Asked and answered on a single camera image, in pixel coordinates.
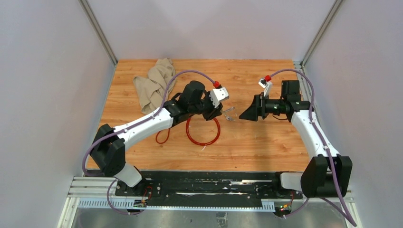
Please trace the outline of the brass padlock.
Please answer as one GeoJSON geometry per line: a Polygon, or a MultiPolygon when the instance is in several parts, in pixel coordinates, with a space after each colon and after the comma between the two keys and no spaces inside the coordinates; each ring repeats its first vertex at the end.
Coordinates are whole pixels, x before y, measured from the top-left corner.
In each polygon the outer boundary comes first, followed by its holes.
{"type": "Polygon", "coordinates": [[[234,119],[233,115],[235,114],[235,107],[231,107],[231,108],[228,108],[228,109],[222,111],[222,114],[225,116],[225,119],[227,121],[234,121],[235,119],[234,119]]]}

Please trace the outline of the red cable lock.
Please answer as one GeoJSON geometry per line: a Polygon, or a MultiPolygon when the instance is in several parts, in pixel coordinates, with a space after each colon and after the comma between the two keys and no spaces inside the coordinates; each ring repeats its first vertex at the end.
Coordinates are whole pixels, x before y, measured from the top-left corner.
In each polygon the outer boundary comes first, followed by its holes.
{"type": "Polygon", "coordinates": [[[215,130],[207,127],[191,129],[191,118],[186,121],[185,132],[188,139],[195,145],[206,147],[218,141],[221,135],[221,125],[217,118],[213,118],[215,130]]]}

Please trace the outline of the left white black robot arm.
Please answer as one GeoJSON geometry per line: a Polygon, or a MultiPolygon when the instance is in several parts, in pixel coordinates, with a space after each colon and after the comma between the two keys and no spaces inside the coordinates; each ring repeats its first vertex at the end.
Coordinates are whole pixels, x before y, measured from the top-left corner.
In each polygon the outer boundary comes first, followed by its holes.
{"type": "Polygon", "coordinates": [[[141,196],[146,184],[140,171],[126,161],[126,151],[150,135],[186,122],[194,115],[201,114],[206,121],[220,116],[222,102],[228,98],[227,89],[221,85],[206,91],[203,83],[191,81],[181,93],[150,114],[120,126],[102,125],[88,154],[103,176],[124,182],[132,195],[141,196]]]}

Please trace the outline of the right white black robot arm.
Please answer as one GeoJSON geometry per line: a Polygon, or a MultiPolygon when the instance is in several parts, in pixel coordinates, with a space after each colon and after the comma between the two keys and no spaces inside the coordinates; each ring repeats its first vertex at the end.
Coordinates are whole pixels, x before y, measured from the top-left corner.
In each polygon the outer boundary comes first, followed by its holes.
{"type": "Polygon", "coordinates": [[[352,161],[342,156],[333,147],[317,123],[317,117],[310,101],[302,100],[299,81],[284,80],[279,99],[271,99],[269,91],[273,84],[264,78],[259,80],[264,91],[253,97],[253,101],[240,119],[257,121],[270,114],[284,114],[296,128],[310,156],[310,162],[302,173],[277,172],[278,181],[271,186],[272,193],[283,198],[296,190],[307,198],[344,197],[352,171],[352,161]]]}

